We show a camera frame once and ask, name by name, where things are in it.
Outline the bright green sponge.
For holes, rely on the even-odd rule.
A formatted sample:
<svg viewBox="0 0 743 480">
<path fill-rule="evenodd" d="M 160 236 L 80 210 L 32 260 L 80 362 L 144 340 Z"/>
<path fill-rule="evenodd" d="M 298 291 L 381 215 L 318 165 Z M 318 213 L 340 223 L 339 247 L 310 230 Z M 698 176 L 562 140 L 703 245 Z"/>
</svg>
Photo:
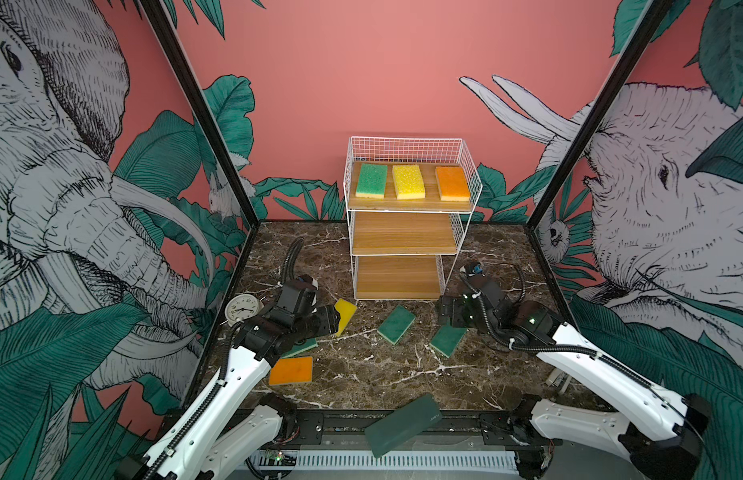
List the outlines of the bright green sponge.
<svg viewBox="0 0 743 480">
<path fill-rule="evenodd" d="M 363 163 L 356 187 L 356 197 L 366 199 L 385 198 L 387 187 L 387 165 Z"/>
</svg>

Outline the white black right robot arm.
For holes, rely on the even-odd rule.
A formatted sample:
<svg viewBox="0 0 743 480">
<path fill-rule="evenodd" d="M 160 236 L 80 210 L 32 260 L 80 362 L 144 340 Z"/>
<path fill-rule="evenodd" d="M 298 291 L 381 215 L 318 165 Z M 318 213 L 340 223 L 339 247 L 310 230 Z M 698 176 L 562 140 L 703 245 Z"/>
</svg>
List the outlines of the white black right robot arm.
<svg viewBox="0 0 743 480">
<path fill-rule="evenodd" d="M 571 441 L 623 458 L 649 479 L 691 479 L 705 453 L 711 404 L 647 379 L 589 342 L 557 312 L 520 295 L 511 299 L 483 267 L 459 272 L 461 290 L 437 300 L 441 322 L 487 334 L 499 346 L 527 353 L 577 379 L 613 412 L 559 405 L 535 395 L 499 422 L 519 444 Z"/>
</svg>

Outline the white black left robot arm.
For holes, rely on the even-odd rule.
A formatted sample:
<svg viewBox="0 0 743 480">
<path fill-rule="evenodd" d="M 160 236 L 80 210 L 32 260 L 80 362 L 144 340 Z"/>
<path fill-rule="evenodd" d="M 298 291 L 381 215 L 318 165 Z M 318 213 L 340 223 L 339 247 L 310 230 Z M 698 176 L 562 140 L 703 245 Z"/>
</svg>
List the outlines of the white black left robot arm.
<svg viewBox="0 0 743 480">
<path fill-rule="evenodd" d="M 147 453 L 129 456 L 117 479 L 223 479 L 260 447 L 290 436 L 294 408 L 261 402 L 231 431 L 240 405 L 296 343 L 337 333 L 341 315 L 317 302 L 318 282 L 307 275 L 283 283 L 275 300 L 239 323 L 226 360 L 182 417 Z"/>
</svg>

